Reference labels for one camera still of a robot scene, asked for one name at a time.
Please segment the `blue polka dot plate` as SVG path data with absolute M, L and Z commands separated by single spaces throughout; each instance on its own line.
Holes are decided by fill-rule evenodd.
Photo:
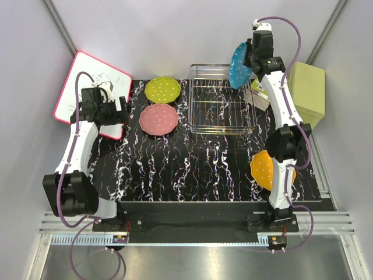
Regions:
M 244 65 L 246 50 L 246 43 L 241 43 L 231 57 L 228 80 L 233 89 L 246 85 L 251 77 L 252 68 Z

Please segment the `pink polka dot plate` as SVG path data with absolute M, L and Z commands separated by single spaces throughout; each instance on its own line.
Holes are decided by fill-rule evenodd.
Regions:
M 147 106 L 140 114 L 141 129 L 152 136 L 171 133 L 178 125 L 179 116 L 175 108 L 168 104 L 156 103 Z

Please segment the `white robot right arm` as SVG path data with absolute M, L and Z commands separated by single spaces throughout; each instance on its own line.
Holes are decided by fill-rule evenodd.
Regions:
M 266 140 L 272 158 L 272 190 L 265 212 L 265 226 L 278 231 L 291 222 L 291 186 L 297 158 L 308 147 L 310 124 L 303 122 L 286 84 L 286 67 L 273 55 L 273 34 L 269 24 L 254 28 L 248 39 L 244 65 L 251 68 L 268 94 L 275 117 L 275 131 Z

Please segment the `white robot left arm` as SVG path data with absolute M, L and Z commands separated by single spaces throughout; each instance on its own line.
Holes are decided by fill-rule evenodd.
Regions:
M 55 216 L 93 216 L 105 219 L 114 231 L 126 223 L 116 202 L 101 198 L 89 179 L 88 163 L 101 127 L 122 126 L 126 110 L 117 108 L 107 83 L 83 88 L 73 111 L 71 134 L 63 158 L 53 174 L 43 178 L 43 188 Z

